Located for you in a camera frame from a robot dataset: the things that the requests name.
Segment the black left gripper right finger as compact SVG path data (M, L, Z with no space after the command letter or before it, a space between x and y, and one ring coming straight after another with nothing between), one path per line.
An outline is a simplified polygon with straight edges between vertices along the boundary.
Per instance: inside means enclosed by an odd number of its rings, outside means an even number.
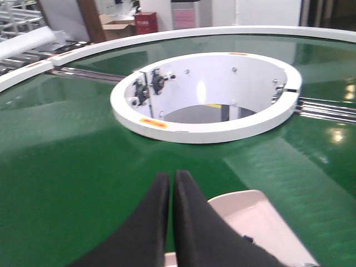
M172 223L178 266L283 266L230 227L187 170L175 172Z

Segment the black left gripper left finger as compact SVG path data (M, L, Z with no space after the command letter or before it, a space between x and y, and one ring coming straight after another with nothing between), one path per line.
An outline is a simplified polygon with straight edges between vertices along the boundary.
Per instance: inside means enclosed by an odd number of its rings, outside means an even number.
M69 266L164 266L169 200L169 175L159 172L125 222Z

